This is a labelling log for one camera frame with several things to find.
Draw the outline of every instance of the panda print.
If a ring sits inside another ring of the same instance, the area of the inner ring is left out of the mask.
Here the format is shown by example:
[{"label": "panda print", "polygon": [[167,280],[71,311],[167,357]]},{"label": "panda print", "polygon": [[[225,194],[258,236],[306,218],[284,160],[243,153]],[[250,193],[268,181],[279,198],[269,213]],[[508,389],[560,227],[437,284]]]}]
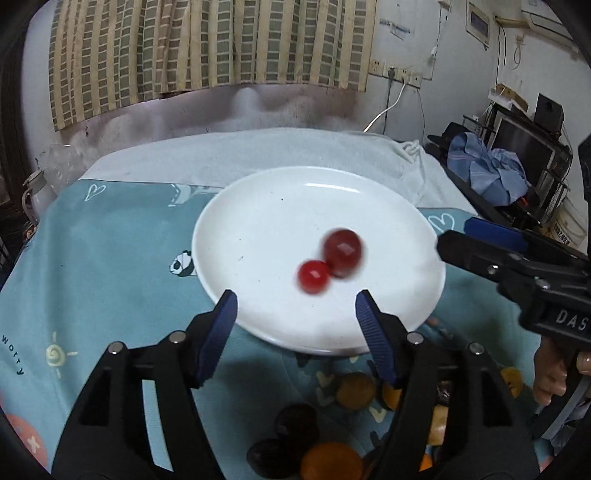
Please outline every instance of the panda print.
[{"label": "panda print", "polygon": [[193,266],[193,259],[189,250],[183,250],[183,253],[177,255],[177,258],[170,264],[170,273],[179,277],[196,277],[197,272]]}]

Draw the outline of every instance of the red cherry tomato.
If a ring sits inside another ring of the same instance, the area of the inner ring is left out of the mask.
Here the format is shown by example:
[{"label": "red cherry tomato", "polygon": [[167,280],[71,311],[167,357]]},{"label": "red cherry tomato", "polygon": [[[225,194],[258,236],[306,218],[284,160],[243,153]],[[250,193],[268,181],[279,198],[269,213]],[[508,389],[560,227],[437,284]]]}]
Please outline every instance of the red cherry tomato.
[{"label": "red cherry tomato", "polygon": [[306,293],[317,294],[328,285],[330,271],[324,262],[308,260],[300,266],[297,279],[302,290]]},{"label": "red cherry tomato", "polygon": [[363,246],[354,231],[335,230],[324,241],[323,258],[334,277],[347,277],[359,264]]}]

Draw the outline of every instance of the checkered curtain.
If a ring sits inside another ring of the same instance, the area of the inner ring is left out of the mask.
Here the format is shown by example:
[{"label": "checkered curtain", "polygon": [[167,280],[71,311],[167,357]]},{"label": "checkered curtain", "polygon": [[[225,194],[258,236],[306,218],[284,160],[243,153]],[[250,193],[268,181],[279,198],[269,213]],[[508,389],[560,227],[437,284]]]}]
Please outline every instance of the checkered curtain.
[{"label": "checkered curtain", "polygon": [[164,94],[238,83],[365,91],[376,0],[59,0],[55,130]]}]

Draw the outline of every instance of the plastic bag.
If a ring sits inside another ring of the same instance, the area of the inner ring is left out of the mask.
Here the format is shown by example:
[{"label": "plastic bag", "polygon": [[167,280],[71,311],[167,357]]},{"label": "plastic bag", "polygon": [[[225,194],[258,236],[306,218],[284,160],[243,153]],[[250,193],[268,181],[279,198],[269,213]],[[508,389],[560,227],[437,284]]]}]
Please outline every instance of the plastic bag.
[{"label": "plastic bag", "polygon": [[72,145],[50,145],[37,158],[39,168],[45,173],[47,183],[60,194],[88,170],[93,160],[85,159]]}]

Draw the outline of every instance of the blue blanket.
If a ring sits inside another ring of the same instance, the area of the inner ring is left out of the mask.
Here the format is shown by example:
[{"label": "blue blanket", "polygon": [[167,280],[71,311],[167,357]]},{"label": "blue blanket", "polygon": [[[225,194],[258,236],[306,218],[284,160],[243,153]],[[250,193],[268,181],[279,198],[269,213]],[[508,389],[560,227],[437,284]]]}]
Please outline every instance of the blue blanket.
[{"label": "blue blanket", "polygon": [[[0,292],[0,402],[45,467],[110,342],[151,345],[212,308],[189,250],[195,221],[215,193],[208,187],[81,180],[42,219]],[[470,216],[459,210],[422,213],[437,233],[461,231]],[[531,383],[538,338],[517,325],[517,307],[494,284],[448,267],[434,315],[441,323],[421,327],[426,335],[478,340],[498,362],[522,369]],[[393,414],[378,400],[356,414],[336,405],[336,377],[353,371],[372,375],[371,357],[296,355],[235,326],[214,377],[194,392],[224,474],[257,478],[245,468],[246,450],[270,436],[273,416],[296,401],[318,409],[323,440],[348,442],[361,454],[371,450]],[[149,382],[144,390],[155,461],[170,467],[155,391]]]},{"label": "blue blanket", "polygon": [[495,148],[471,132],[457,135],[450,144],[447,166],[493,206],[510,205],[529,188],[516,153]]}]

